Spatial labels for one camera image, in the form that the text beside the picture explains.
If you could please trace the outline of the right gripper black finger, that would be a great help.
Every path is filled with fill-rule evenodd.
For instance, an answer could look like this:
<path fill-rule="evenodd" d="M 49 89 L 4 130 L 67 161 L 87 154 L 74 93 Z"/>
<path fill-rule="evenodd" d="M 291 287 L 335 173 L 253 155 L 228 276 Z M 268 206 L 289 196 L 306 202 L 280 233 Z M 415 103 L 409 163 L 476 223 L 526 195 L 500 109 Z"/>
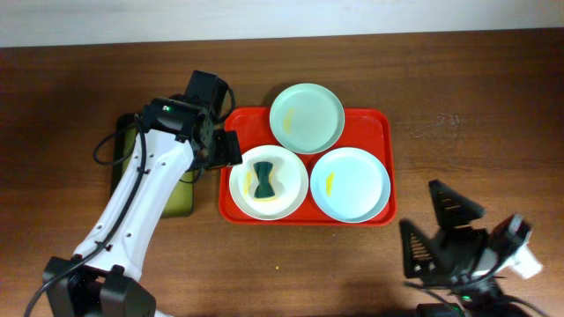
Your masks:
<path fill-rule="evenodd" d="M 429 276 L 439 268 L 439 259 L 429 238 L 409 219 L 399 222 L 406 278 Z"/>
<path fill-rule="evenodd" d="M 443 231 L 467 226 L 485 215 L 485 209 L 481 205 L 459 194 L 447 184 L 432 180 L 428 182 L 428 186 L 435 217 Z"/>

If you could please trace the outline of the green yellow sponge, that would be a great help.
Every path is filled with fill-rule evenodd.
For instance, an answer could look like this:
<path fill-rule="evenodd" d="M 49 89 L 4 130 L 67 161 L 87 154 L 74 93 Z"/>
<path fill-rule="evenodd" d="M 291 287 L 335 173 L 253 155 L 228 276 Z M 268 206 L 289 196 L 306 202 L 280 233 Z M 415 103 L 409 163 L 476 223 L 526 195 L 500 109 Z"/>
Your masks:
<path fill-rule="evenodd" d="M 272 198 L 275 191 L 271 185 L 271 172 L 273 164 L 266 161 L 257 162 L 253 165 L 258 185 L 256 187 L 254 197 L 255 199 Z"/>

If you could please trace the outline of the white plate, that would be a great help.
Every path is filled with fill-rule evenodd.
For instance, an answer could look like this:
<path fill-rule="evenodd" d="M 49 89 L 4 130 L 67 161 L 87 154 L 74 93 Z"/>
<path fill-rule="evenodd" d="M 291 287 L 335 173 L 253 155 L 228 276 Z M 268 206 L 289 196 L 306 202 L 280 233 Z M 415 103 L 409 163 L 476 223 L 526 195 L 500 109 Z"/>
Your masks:
<path fill-rule="evenodd" d="M 253 165 L 266 161 L 273 164 L 272 198 L 255 199 L 258 185 Z M 301 159 L 286 148 L 261 145 L 242 155 L 242 163 L 232 168 L 228 189 L 236 206 L 247 216 L 263 221 L 274 221 L 294 213 L 308 193 L 308 172 Z"/>

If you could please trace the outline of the mint green plate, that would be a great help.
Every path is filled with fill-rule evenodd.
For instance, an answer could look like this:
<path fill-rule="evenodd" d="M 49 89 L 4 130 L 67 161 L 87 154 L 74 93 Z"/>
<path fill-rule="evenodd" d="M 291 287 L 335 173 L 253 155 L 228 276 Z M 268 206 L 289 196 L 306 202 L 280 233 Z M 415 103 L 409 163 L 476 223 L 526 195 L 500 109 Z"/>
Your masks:
<path fill-rule="evenodd" d="M 328 88 L 311 83 L 292 85 L 271 104 L 269 124 L 276 140 L 299 154 L 328 150 L 345 128 L 345 110 Z"/>

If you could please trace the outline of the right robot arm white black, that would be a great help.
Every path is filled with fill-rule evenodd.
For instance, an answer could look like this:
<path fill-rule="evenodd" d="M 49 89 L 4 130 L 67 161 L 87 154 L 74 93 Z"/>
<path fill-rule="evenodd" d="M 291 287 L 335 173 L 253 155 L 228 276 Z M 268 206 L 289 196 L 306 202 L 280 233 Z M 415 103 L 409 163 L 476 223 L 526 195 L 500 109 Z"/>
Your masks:
<path fill-rule="evenodd" d="M 419 304 L 417 316 L 526 316 L 529 308 L 546 312 L 503 292 L 496 274 L 510 268 L 522 278 L 543 266 L 528 248 L 531 224 L 519 214 L 504 219 L 492 231 L 476 229 L 471 221 L 486 210 L 447 184 L 428 182 L 439 230 L 428 238 L 411 220 L 399 222 L 405 286 L 437 300 Z"/>

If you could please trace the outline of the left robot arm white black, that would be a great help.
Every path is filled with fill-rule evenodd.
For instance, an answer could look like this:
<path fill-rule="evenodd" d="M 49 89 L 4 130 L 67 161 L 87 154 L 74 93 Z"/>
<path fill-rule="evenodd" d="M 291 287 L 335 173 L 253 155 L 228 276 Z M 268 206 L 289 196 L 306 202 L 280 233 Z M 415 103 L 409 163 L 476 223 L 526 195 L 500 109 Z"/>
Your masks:
<path fill-rule="evenodd" d="M 156 98 L 134 117 L 128 165 L 94 228 L 69 260 L 52 257 L 41 295 L 55 316 L 159 316 L 156 298 L 140 283 L 145 255 L 182 176 L 241 163 L 237 135 L 220 127 L 224 99 Z"/>

